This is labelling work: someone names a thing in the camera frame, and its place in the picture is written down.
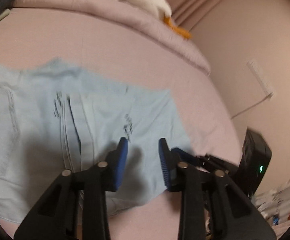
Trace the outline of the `pink quilted comforter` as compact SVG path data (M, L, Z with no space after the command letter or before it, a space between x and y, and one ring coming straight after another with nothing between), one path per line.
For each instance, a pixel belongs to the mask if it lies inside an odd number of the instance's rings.
M83 12L131 27L171 49L207 76L210 74L208 61L193 42L176 34L148 13L127 3L115 0L15 0L14 6Z

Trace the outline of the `light blue denim pants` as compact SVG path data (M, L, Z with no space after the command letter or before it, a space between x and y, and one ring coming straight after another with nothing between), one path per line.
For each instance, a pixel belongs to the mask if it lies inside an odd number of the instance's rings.
M105 79L60 59L36 69L0 65L0 218L20 223L63 170L87 170L128 141L109 215L141 206L165 190L158 155L190 151L190 139L167 90Z

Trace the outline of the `white wall power strip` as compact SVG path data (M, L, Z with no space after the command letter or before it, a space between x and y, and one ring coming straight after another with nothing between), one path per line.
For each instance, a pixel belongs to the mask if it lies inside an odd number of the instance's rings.
M259 85L261 86L266 98L271 99L275 96L275 90L272 83L269 81L263 68L255 60L250 60L246 63L249 71L254 75Z

